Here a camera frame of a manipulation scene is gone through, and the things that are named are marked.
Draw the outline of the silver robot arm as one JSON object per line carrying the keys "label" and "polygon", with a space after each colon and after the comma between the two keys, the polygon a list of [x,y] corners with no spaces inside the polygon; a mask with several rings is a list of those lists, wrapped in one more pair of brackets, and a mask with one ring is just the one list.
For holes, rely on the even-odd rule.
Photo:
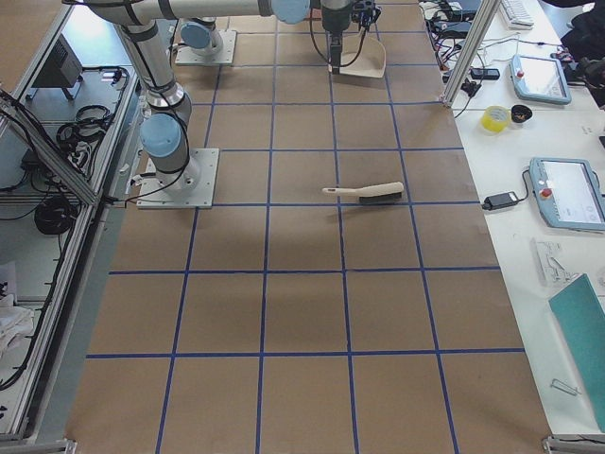
{"label": "silver robot arm", "polygon": [[[262,1],[279,21],[295,25],[306,20],[315,51],[330,73],[380,79],[386,69],[386,49],[368,36],[381,9],[373,1]],[[236,33],[216,28],[215,17],[186,19],[181,23],[177,63],[188,56],[193,65],[230,63]]]}
{"label": "silver robot arm", "polygon": [[188,188],[199,179],[192,163],[187,126],[191,100],[177,82],[167,47],[158,36],[159,19],[274,16],[287,24],[302,21],[308,1],[69,1],[113,24],[146,89],[151,116],[140,129],[141,142],[156,169],[158,191]]}

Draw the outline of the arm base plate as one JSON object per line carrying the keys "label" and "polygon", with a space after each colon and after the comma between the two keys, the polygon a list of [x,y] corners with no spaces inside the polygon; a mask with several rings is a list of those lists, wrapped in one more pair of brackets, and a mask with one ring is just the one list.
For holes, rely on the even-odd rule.
{"label": "arm base plate", "polygon": [[237,32],[208,30],[194,24],[181,29],[181,43],[175,63],[185,66],[216,66],[233,63]]}
{"label": "arm base plate", "polygon": [[156,171],[150,158],[146,172],[154,176],[142,181],[141,192],[136,200],[140,209],[185,209],[213,206],[216,173],[219,161],[218,148],[192,148],[190,160],[182,175],[166,175]]}

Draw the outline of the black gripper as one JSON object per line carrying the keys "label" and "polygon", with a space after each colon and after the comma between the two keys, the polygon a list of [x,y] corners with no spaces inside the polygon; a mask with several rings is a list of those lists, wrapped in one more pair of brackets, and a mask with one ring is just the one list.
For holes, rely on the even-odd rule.
{"label": "black gripper", "polygon": [[351,23],[357,24],[359,29],[369,30],[380,15],[381,8],[372,0],[321,0],[321,23],[325,31],[329,32],[329,66],[334,75],[340,73],[342,55],[342,32],[347,30]]}

